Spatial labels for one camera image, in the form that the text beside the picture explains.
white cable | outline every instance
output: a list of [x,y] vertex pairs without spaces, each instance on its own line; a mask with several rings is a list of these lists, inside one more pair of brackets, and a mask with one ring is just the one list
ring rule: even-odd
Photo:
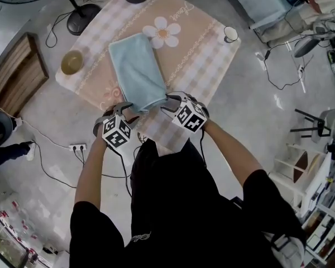
[[[4,109],[2,109],[0,107],[0,110],[4,113],[6,113],[7,115],[9,115],[10,117],[16,119],[16,117],[8,114]],[[66,149],[66,150],[69,150],[68,147],[65,147],[65,146],[62,146],[62,145],[59,145],[57,143],[55,143],[54,141],[52,141],[51,139],[49,139],[46,135],[44,135],[43,133],[41,133],[38,129],[36,129],[34,126],[32,126],[31,124],[29,124],[26,120],[22,120],[22,122],[26,123],[27,125],[29,125],[32,129],[36,130],[40,135],[42,135],[43,137],[45,137],[47,140],[49,140],[53,145],[56,145],[57,147],[61,147],[62,149]]]

light blue towel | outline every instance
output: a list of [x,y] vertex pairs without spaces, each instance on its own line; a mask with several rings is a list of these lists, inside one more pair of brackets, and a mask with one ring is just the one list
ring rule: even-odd
[[166,87],[148,38],[138,33],[109,45],[119,86],[133,111],[148,112],[166,101]]

gray floor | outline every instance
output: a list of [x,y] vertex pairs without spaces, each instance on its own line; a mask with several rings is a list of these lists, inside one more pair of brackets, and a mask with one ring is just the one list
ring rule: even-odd
[[[301,83],[286,87],[283,91],[277,90],[268,82],[264,65],[257,57],[258,54],[264,56],[265,45],[248,29],[247,22],[227,0],[187,1],[223,24],[234,27],[242,40],[208,109],[211,118],[240,140],[270,171],[274,165],[274,156],[284,147],[287,137],[290,137],[289,130],[300,121],[294,108],[314,115],[335,108],[335,78],[327,61],[326,49],[317,47],[312,52],[314,57],[306,69],[304,79],[305,92]],[[58,14],[70,10],[66,0],[54,0],[50,7],[45,7],[38,18],[27,25],[30,31],[39,36],[50,79],[30,100],[22,116],[55,142],[65,146],[85,142],[90,147],[93,141],[92,124],[101,112],[59,86],[54,78],[61,58],[71,48],[76,37],[68,34],[63,22],[56,29],[57,46],[53,49],[45,46],[47,28],[50,28]],[[305,62],[310,58],[311,54],[305,57]],[[267,65],[270,78],[279,86],[298,79],[295,64],[286,46],[276,48]],[[200,137],[197,135],[193,138],[195,144]],[[72,185],[77,183],[82,166],[71,152],[52,145],[25,125],[11,141],[14,143],[29,138],[35,138],[40,144],[43,165],[48,173]],[[235,195],[242,197],[240,185],[212,140],[207,136],[203,144],[208,169],[220,193],[228,198]],[[20,203],[28,211],[36,228],[59,248],[68,249],[69,219],[75,191],[45,176],[38,156],[31,162],[24,158],[6,162],[1,171],[10,186],[18,192]],[[123,175],[120,161],[109,151],[105,156],[103,171]],[[103,178],[102,211],[111,217],[127,243],[131,236],[131,214],[130,197],[125,190],[124,180]],[[99,233],[99,228],[87,230]]]

checkered tablecloth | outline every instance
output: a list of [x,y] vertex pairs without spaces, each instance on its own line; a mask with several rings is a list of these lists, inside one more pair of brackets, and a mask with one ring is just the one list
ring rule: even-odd
[[[147,0],[141,4],[111,0],[72,48],[83,53],[82,70],[67,76],[59,69],[57,82],[103,111],[123,101],[108,46],[144,32],[143,25],[154,23],[157,31],[164,25],[173,29],[174,24],[175,30],[171,32],[177,32],[178,46],[168,46],[166,42],[167,45],[163,43],[163,47],[154,50],[167,92],[181,90],[208,105],[241,41],[225,43],[224,25],[184,0]],[[137,130],[154,140],[161,154],[180,151],[190,136],[159,108],[142,115]]]

brown bowl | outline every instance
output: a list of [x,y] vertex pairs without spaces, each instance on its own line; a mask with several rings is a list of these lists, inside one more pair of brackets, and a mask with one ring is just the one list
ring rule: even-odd
[[83,66],[83,55],[80,51],[69,51],[62,59],[61,70],[64,74],[77,73]]

